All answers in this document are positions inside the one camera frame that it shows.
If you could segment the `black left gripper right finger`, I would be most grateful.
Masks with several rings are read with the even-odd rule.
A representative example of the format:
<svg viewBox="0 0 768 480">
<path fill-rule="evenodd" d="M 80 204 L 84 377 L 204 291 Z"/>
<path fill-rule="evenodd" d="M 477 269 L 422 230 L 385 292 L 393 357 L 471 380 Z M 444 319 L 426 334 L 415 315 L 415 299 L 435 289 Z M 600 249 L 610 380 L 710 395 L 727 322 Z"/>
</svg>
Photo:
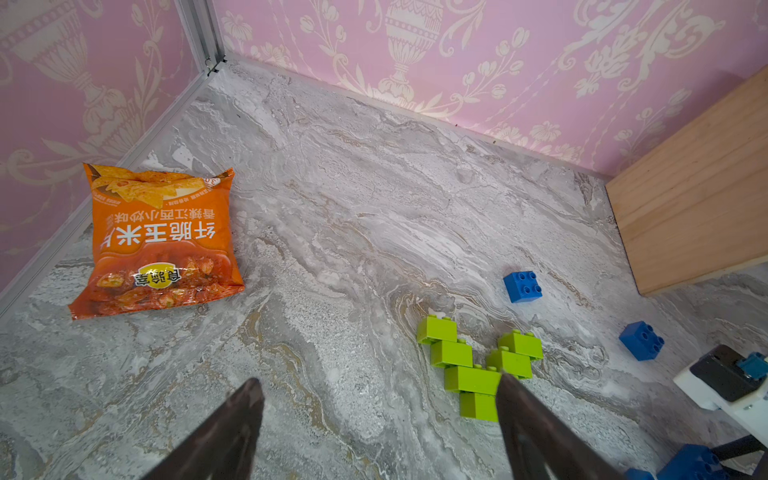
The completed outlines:
<svg viewBox="0 0 768 480">
<path fill-rule="evenodd" d="M 623 478 L 512 375 L 501 375 L 495 402 L 514 479 Z"/>
</svg>

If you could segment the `green 2x4 lego brick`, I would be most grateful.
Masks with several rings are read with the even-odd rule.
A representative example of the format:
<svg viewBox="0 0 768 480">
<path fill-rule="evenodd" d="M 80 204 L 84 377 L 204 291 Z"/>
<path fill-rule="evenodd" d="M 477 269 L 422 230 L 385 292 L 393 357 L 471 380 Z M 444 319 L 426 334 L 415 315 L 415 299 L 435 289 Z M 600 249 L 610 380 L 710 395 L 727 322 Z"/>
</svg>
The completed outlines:
<svg viewBox="0 0 768 480">
<path fill-rule="evenodd" d="M 444 372 L 444 387 L 451 392 L 468 392 L 495 396 L 501 374 L 495 370 L 451 366 Z"/>
</svg>

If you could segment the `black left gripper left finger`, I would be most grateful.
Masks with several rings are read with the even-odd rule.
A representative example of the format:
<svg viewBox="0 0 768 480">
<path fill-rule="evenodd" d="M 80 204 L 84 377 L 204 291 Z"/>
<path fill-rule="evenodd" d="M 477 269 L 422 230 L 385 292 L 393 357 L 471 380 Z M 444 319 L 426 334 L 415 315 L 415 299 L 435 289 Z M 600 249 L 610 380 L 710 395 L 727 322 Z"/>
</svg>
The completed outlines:
<svg viewBox="0 0 768 480">
<path fill-rule="evenodd" d="M 264 405 L 260 381 L 257 378 L 246 380 L 145 477 L 249 479 Z"/>
</svg>

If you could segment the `green 2x2 lego brick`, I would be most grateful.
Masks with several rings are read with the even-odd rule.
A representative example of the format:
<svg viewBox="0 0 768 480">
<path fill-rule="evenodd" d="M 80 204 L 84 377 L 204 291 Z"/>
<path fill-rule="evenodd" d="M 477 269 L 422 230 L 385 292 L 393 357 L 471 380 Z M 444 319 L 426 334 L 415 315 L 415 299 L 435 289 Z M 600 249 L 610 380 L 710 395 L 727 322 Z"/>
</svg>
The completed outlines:
<svg viewBox="0 0 768 480">
<path fill-rule="evenodd" d="M 461 392 L 460 415 L 463 418 L 497 423 L 495 397 L 475 392 Z"/>
<path fill-rule="evenodd" d="M 441 340 L 430 346 L 430 363 L 435 368 L 462 366 L 472 368 L 472 347 L 464 341 Z"/>
</svg>

